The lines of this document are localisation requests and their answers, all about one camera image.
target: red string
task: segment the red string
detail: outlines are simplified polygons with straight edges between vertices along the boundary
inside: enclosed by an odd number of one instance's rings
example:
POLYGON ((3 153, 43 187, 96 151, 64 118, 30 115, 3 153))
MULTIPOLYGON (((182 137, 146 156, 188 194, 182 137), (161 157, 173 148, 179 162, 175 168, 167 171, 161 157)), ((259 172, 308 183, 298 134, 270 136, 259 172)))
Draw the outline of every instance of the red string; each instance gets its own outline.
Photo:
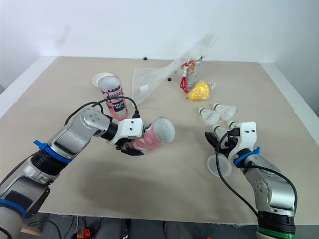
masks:
POLYGON ((185 93, 188 93, 187 83, 186 83, 187 68, 188 68, 188 62, 186 62, 186 63, 184 64, 184 67, 183 67, 183 75, 182 75, 182 79, 181 79, 181 82, 180 82, 180 87, 183 89, 183 91, 184 91, 185 93))

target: red object on floor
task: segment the red object on floor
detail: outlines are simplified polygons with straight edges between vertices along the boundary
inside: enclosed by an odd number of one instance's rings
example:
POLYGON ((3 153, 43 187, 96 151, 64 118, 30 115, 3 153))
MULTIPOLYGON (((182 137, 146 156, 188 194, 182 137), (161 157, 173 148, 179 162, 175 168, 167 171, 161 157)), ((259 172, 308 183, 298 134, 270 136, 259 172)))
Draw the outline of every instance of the red object on floor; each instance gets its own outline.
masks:
POLYGON ((91 239, 91 232, 90 229, 85 227, 81 227, 76 231, 76 238, 77 239, 91 239))

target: green ring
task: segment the green ring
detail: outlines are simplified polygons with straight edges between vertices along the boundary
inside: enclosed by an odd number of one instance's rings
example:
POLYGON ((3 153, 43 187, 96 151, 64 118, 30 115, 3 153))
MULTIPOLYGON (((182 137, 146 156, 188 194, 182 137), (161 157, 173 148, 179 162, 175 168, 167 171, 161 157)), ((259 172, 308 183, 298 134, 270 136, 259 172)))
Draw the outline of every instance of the green ring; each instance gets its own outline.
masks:
POLYGON ((280 239, 297 239, 296 234, 280 233, 280 232, 276 232, 276 231, 272 231, 272 230, 268 230, 268 229, 264 229, 260 227, 258 227, 258 231, 267 236, 274 236, 280 239))

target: cable connector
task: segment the cable connector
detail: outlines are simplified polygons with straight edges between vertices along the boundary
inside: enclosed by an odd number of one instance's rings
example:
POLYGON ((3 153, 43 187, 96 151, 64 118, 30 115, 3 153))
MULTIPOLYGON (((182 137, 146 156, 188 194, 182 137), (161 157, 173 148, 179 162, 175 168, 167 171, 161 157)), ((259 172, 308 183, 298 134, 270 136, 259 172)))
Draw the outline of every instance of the cable connector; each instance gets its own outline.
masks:
POLYGON ((240 128, 234 128, 231 131, 228 132, 228 135, 233 137, 239 137, 240 136, 240 128))
POLYGON ((139 118, 140 117, 140 112, 139 111, 135 111, 134 115, 132 116, 133 119, 139 118))

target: white tabletop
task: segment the white tabletop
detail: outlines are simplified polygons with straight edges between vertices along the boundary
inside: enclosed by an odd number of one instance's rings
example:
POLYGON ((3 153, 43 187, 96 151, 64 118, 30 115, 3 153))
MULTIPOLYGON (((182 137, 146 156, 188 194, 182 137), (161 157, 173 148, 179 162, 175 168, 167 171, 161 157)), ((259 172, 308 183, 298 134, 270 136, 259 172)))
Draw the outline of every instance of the white tabletop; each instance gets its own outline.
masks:
MULTIPOLYGON (((162 67, 170 61, 108 58, 57 58, 0 119, 0 179, 37 150, 35 139, 46 141, 66 117, 88 101, 102 99, 91 78, 112 72, 124 94, 131 94, 135 67, 162 67)), ((259 63, 204 62, 201 78, 217 85, 205 102, 184 99, 180 79, 164 81, 139 105, 145 123, 159 116, 176 129, 173 143, 146 156, 116 151, 101 138, 68 165, 51 187, 42 212, 215 223, 256 223, 255 216, 220 181, 209 174, 206 142, 198 107, 211 103, 236 105, 234 120, 257 123, 262 155, 295 184, 296 224, 318 224, 314 213, 319 192, 319 147, 285 97, 259 63)), ((227 181, 251 204, 253 191, 239 170, 227 181)))

